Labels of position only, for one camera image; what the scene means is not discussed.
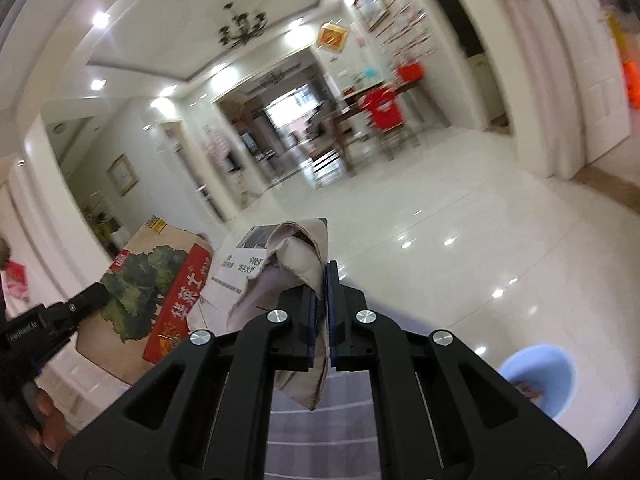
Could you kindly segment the person's left hand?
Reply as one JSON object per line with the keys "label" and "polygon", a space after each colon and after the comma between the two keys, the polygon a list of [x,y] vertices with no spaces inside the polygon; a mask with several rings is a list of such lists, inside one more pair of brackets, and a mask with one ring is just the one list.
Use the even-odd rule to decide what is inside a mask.
{"label": "person's left hand", "polygon": [[52,398],[42,389],[36,389],[35,407],[42,416],[40,429],[27,426],[27,437],[36,449],[58,466],[58,460],[66,443],[72,438],[63,413],[54,405]]}

